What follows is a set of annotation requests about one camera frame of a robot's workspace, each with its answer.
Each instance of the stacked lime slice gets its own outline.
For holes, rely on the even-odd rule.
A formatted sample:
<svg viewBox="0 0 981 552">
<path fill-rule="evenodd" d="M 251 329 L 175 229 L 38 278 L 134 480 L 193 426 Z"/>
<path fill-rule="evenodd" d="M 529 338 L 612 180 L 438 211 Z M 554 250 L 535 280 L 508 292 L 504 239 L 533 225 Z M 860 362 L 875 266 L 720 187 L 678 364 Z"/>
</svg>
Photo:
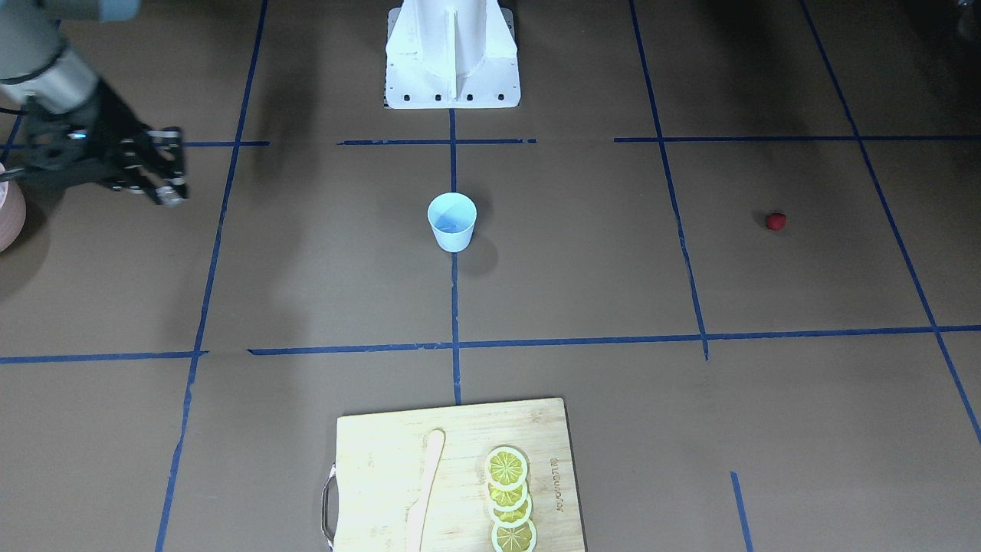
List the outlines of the stacked lime slice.
<svg viewBox="0 0 981 552">
<path fill-rule="evenodd" d="M 484 462 L 496 552 L 532 552 L 538 534 L 532 523 L 532 495 L 528 493 L 528 459 L 514 447 L 490 451 Z"/>
</svg>

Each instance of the red ball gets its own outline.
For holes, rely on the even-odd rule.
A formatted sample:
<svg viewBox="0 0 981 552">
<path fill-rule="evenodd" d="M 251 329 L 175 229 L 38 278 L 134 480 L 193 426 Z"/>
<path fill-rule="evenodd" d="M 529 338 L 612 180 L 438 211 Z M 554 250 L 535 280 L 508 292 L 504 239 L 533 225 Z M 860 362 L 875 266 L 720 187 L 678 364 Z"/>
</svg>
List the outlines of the red ball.
<svg viewBox="0 0 981 552">
<path fill-rule="evenodd" d="M 774 232 L 779 232 L 787 225 L 787 215 L 784 213 L 770 213 L 766 215 L 766 227 Z"/>
</svg>

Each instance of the citrus slice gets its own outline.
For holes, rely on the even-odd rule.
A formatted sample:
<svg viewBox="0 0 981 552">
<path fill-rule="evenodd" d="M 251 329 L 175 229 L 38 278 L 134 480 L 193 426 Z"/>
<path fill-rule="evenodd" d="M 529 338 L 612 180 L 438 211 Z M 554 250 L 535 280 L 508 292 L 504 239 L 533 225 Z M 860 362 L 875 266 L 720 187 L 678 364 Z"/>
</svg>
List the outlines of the citrus slice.
<svg viewBox="0 0 981 552">
<path fill-rule="evenodd" d="M 521 504 L 528 498 L 528 485 L 521 485 L 509 491 L 502 491 L 488 484 L 488 495 L 493 500 L 494 507 L 499 511 L 514 512 L 518 508 L 521 508 Z"/>
<path fill-rule="evenodd" d="M 518 504 L 518 508 L 511 512 L 503 512 L 491 506 L 490 515 L 493 516 L 495 524 L 507 529 L 524 524 L 532 516 L 532 495 L 528 495 L 528 498 Z"/>
<path fill-rule="evenodd" d="M 484 462 L 488 483 L 503 491 L 520 487 L 528 477 L 528 459 L 514 447 L 497 447 Z"/>
<path fill-rule="evenodd" d="M 524 522 L 517 527 L 495 525 L 490 534 L 490 543 L 497 552 L 532 552 L 539 535 L 535 524 Z"/>
</svg>

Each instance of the metal handle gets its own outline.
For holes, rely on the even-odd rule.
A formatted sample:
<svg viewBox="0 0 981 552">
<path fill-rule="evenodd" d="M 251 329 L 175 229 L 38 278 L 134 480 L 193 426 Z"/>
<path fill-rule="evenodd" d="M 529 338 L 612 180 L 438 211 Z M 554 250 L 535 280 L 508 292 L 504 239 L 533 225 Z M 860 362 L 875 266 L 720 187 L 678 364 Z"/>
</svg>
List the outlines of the metal handle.
<svg viewBox="0 0 981 552">
<path fill-rule="evenodd" d="M 327 493 L 331 488 L 331 481 L 337 479 L 337 464 L 331 465 L 331 472 L 327 474 L 327 481 L 324 482 L 324 508 L 321 511 L 323 514 L 324 521 L 321 524 L 321 529 L 324 531 L 324 538 L 327 539 L 327 548 L 331 552 L 334 552 L 334 532 L 327 527 Z"/>
</svg>

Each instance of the cutting board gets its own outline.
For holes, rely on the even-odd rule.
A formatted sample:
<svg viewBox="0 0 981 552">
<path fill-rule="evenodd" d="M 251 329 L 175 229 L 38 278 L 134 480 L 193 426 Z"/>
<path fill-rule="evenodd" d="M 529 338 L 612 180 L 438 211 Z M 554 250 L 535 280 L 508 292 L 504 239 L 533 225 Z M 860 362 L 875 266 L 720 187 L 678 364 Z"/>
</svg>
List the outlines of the cutting board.
<svg viewBox="0 0 981 552">
<path fill-rule="evenodd" d="M 484 462 L 508 445 L 528 458 L 536 552 L 585 552 L 562 399 L 469 405 L 337 420 L 336 552 L 405 552 L 420 498 L 426 439 L 445 434 L 423 552 L 493 552 Z"/>
</svg>

